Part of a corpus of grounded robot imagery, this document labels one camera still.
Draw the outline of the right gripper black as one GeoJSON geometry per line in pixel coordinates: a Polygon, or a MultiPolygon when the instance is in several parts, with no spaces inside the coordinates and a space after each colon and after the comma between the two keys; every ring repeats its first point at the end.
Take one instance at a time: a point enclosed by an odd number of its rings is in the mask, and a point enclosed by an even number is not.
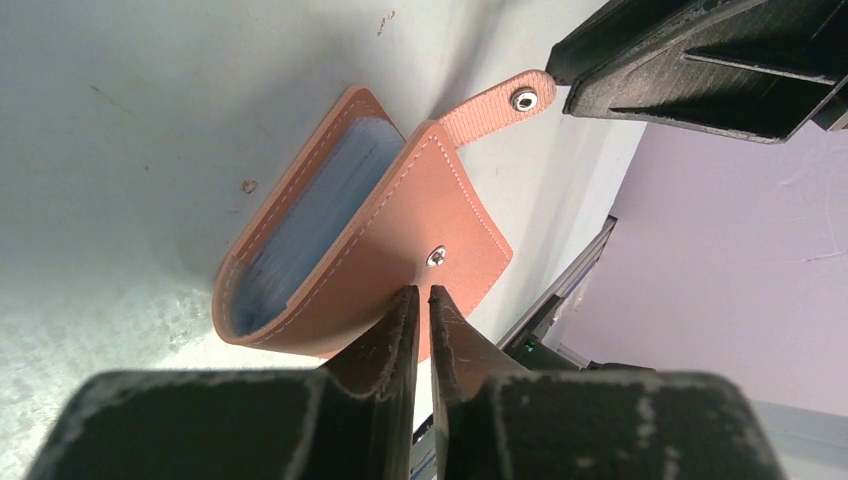
{"type": "Polygon", "coordinates": [[[847,129],[845,0],[610,1],[550,51],[575,117],[763,144],[847,129]]]}

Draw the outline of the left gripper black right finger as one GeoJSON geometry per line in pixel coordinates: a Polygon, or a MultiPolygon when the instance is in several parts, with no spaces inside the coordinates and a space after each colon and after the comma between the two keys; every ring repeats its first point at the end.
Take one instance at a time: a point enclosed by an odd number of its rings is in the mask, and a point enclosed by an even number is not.
{"type": "Polygon", "coordinates": [[[650,369],[531,371],[429,299],[442,479],[781,479],[753,409],[727,379],[650,369]]]}

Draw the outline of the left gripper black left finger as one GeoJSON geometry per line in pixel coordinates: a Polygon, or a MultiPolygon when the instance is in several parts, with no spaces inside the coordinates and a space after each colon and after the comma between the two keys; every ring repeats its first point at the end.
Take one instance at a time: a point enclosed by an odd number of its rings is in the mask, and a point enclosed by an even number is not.
{"type": "Polygon", "coordinates": [[[31,479],[406,479],[420,297],[311,370],[112,371],[66,404],[31,479]]]}

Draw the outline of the brown leather card holder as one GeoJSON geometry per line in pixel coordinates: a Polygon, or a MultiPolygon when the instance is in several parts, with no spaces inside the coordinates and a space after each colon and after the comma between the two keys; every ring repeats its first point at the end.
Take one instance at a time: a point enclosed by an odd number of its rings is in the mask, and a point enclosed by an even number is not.
{"type": "Polygon", "coordinates": [[[212,297],[226,343],[328,358],[407,285],[445,286],[471,313],[512,249],[459,150],[547,109],[532,69],[422,122],[404,138],[376,96],[347,89],[225,256],[212,297]]]}

